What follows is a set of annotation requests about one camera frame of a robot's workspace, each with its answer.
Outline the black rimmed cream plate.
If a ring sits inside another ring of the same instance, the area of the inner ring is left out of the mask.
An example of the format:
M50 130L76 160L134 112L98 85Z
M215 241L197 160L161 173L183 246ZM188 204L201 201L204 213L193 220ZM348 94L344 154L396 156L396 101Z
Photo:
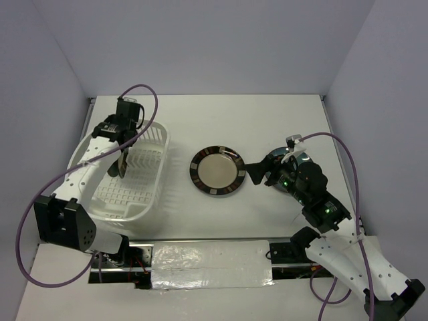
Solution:
M192 184L200 192L211 197L226 197L244 183L245 163L232 148L208 146L192 158L189 175Z

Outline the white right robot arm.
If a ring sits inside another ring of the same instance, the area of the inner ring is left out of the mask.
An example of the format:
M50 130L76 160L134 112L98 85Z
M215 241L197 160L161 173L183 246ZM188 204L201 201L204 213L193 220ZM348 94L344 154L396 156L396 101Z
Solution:
M253 184L281 185L302 205L309 226L290 239L295 260L316 262L346 284L363 302L370 320L400 320L414 306L425 286L398 271L358 233L355 218L328 192L328 179L319 165L266 156L245 170Z

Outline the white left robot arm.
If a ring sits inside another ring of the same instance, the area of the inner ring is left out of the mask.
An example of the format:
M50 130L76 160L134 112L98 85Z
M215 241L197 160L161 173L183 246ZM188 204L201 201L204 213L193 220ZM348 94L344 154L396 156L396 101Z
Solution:
M33 208L42 241L82 252L107 253L108 260L118 267L130 261L127 238L97 227L88 209L104 175L124 177L126 157L143 117L141 104L119 98L115 113L93 130L79 168L71 171L49 197L35 200Z

